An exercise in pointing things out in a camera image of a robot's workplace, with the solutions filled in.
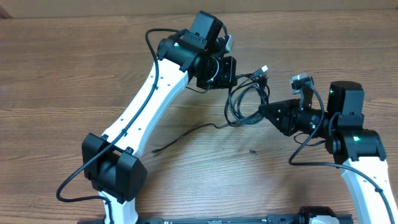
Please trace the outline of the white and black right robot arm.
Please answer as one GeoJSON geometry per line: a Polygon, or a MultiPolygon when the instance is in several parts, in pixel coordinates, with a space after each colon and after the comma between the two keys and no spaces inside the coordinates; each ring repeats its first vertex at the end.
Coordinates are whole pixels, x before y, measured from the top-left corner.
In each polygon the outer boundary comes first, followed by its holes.
{"type": "Polygon", "coordinates": [[[261,105],[260,114],[282,134],[307,134],[322,138],[333,162],[295,162],[308,142],[301,143],[289,158],[292,166],[328,166],[341,171],[349,188],[359,223],[397,223],[397,205],[389,183],[387,153],[380,135],[363,127],[364,90],[360,83],[331,82],[328,101],[311,106],[319,97],[311,83],[293,81],[299,99],[261,105]]]}

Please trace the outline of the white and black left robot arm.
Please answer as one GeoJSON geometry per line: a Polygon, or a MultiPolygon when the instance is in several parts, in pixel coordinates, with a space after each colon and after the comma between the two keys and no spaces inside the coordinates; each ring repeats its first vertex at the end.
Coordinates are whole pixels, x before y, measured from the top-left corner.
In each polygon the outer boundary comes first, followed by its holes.
{"type": "Polygon", "coordinates": [[[191,28],[171,30],[154,53],[149,76],[122,115],[81,149],[84,175],[104,202],[100,223],[137,223],[135,198],[147,178],[140,158],[159,119],[192,78],[202,93],[235,85],[233,38],[215,16],[199,11],[191,28]]]}

